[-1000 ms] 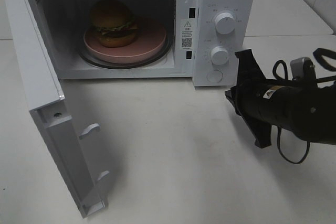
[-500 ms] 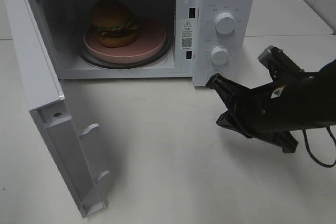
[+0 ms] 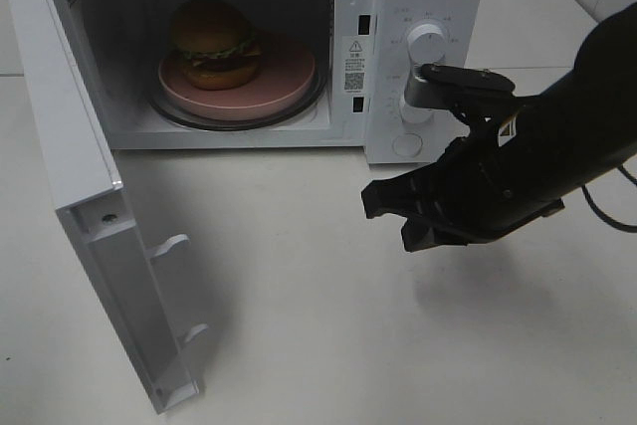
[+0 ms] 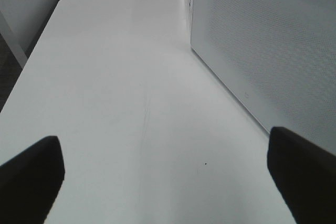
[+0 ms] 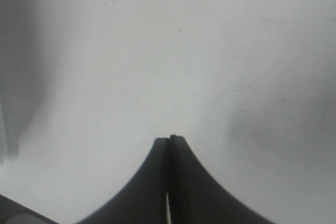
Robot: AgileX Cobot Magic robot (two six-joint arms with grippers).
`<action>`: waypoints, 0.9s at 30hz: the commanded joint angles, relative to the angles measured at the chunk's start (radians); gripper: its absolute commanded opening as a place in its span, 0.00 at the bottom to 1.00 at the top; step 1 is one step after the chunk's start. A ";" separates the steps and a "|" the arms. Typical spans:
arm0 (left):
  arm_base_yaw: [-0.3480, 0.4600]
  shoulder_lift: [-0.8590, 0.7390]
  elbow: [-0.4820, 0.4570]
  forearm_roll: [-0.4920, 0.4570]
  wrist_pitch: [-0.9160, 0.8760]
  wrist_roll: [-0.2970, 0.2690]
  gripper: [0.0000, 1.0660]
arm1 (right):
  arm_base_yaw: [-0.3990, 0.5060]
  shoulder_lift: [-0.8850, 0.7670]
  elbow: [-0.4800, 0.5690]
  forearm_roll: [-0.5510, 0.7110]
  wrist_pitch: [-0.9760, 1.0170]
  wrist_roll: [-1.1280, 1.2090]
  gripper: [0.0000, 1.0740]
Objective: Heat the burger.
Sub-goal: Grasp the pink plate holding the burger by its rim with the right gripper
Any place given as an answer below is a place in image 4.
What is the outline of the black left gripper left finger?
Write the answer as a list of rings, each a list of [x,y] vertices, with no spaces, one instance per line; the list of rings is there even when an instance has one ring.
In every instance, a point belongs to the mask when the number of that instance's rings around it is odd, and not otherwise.
[[[65,178],[56,136],[47,136],[1,165],[1,223],[44,223]]]

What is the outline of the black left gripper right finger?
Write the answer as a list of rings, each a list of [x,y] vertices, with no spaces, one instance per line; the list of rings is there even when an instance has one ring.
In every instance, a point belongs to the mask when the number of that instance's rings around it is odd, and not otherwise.
[[[335,223],[333,154],[285,127],[273,127],[267,168],[296,223]]]

